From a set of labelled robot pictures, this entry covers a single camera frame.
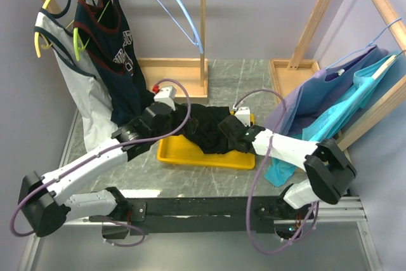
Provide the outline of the black tank top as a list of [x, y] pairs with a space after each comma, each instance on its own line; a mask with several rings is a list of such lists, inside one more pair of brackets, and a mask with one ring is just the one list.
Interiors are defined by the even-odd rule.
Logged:
[[235, 149], [218, 124], [231, 115], [229, 107], [191, 104], [191, 112], [185, 125], [174, 134], [183, 135], [196, 144], [204, 154], [226, 154]]

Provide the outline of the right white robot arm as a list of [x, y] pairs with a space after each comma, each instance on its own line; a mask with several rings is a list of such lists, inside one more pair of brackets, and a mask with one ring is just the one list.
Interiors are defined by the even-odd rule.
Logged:
[[262, 126], [248, 126], [229, 115], [218, 124], [231, 148], [254, 155], [276, 158], [302, 169], [307, 179], [289, 185], [278, 203], [279, 215], [294, 218], [303, 206], [315, 201], [336, 205], [346, 194], [357, 171], [335, 140], [299, 140]]

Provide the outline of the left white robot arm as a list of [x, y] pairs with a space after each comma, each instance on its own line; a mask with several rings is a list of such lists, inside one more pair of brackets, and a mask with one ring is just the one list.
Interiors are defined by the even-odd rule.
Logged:
[[116, 187], [87, 194], [78, 194], [78, 190], [89, 180], [149, 151], [155, 142], [177, 134], [187, 110], [177, 103], [154, 102], [70, 164], [43, 175], [32, 172], [24, 176], [17, 211], [30, 224], [31, 233], [45, 237], [64, 223], [87, 216], [127, 220], [131, 208]]

